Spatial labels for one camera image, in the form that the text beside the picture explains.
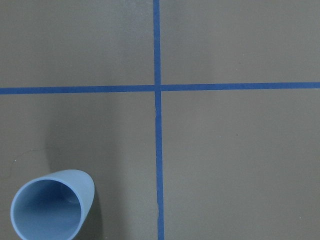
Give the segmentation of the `light blue plastic cup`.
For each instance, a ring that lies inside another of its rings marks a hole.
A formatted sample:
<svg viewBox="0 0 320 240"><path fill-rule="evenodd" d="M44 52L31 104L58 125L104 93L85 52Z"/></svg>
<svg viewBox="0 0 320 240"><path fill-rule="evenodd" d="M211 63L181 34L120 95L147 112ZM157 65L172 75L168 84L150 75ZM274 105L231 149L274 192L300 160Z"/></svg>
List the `light blue plastic cup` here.
<svg viewBox="0 0 320 240"><path fill-rule="evenodd" d="M94 181L82 170L61 170L35 178L12 200L12 226L22 240L72 240L84 224L94 196Z"/></svg>

